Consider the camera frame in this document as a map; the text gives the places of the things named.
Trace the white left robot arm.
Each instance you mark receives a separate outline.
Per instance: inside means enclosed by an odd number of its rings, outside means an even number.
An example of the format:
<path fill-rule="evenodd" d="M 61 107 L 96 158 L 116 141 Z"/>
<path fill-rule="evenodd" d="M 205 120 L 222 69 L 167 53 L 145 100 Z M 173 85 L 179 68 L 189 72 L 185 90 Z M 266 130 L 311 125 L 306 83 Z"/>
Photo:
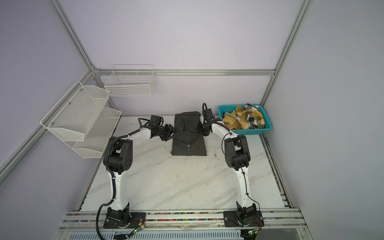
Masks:
<path fill-rule="evenodd" d="M 164 142 L 172 139 L 175 131 L 172 125 L 143 126 L 127 135 L 111 137 L 103 156 L 103 164 L 111 180 L 111 200 L 100 206 L 107 207 L 104 229 L 136 228 L 143 223 L 146 214 L 137 214 L 138 218 L 130 213 L 127 181 L 123 179 L 124 173 L 133 164 L 134 147 L 154 137 L 160 137 Z"/>

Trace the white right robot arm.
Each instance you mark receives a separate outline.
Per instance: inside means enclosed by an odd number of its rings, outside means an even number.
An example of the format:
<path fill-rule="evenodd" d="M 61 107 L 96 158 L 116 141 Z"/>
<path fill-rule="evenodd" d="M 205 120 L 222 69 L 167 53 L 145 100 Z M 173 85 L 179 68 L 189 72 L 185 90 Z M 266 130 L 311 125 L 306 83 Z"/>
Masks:
<path fill-rule="evenodd" d="M 225 226 L 261 229 L 264 220 L 260 204 L 252 198 L 249 183 L 251 154 L 246 136 L 237 135 L 217 119 L 198 123 L 197 130 L 204 136 L 213 133 L 222 139 L 221 148 L 225 161 L 236 175 L 238 193 L 236 210 L 223 212 Z"/>

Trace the dark grey pinstriped shirt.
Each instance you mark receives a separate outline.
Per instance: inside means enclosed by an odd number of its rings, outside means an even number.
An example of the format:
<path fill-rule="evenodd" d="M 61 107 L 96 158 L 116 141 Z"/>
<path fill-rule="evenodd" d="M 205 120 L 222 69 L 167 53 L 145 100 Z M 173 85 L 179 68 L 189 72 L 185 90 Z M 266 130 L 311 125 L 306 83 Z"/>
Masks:
<path fill-rule="evenodd" d="M 199 112 L 184 112 L 175 115 L 173 156 L 207 156 L 204 136 L 198 131 L 201 124 Z"/>

